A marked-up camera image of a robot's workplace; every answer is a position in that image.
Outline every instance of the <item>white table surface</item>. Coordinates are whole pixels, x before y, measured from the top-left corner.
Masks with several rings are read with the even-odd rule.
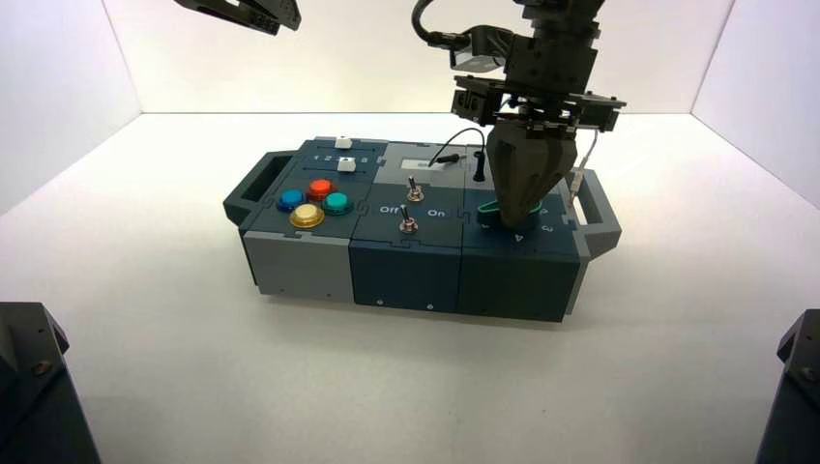
[[[601,138],[624,234],[564,324],[257,293],[221,201],[266,151],[464,126],[141,116],[0,217],[0,300],[67,331],[107,463],[750,462],[820,305],[820,212],[690,116]]]

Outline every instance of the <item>round push button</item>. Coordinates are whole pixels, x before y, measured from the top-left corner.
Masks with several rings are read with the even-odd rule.
[[[316,205],[302,205],[290,214],[290,223],[300,229],[310,229],[325,220],[325,212]]]
[[[291,211],[295,210],[299,205],[305,203],[305,194],[302,193],[300,190],[291,189],[287,190],[285,193],[281,195],[279,201],[277,202],[277,208],[280,211],[285,211],[290,213]]]
[[[310,201],[322,201],[328,197],[336,188],[327,179],[317,179],[310,183],[307,189],[307,199]]]
[[[325,210],[325,213],[330,216],[342,216],[350,213],[350,210],[353,209],[353,204],[350,202],[350,199],[347,198],[347,195],[337,191],[325,198],[325,201],[322,203],[322,208]]]

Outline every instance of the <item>white wall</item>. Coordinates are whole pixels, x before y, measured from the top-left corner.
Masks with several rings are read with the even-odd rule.
[[[299,0],[275,38],[173,0],[105,0],[148,112],[449,111],[447,53],[410,27],[415,0]],[[609,0],[591,88],[637,112],[689,112],[731,0]],[[438,0],[429,29],[530,34],[512,0]]]
[[[3,2],[0,214],[138,113],[101,0]]]
[[[737,0],[693,112],[820,207],[818,23],[816,0]]]

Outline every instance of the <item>red button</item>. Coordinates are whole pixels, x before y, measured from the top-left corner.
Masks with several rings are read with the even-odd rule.
[[[307,189],[307,199],[310,201],[322,201],[334,192],[336,188],[331,181],[318,179],[310,183]]]

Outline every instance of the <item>blue button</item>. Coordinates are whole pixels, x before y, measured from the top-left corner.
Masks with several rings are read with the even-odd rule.
[[[291,190],[286,190],[279,201],[277,202],[277,209],[280,211],[285,211],[290,213],[291,211],[295,210],[299,205],[305,203],[305,194],[302,193],[301,190],[296,190],[295,188]]]

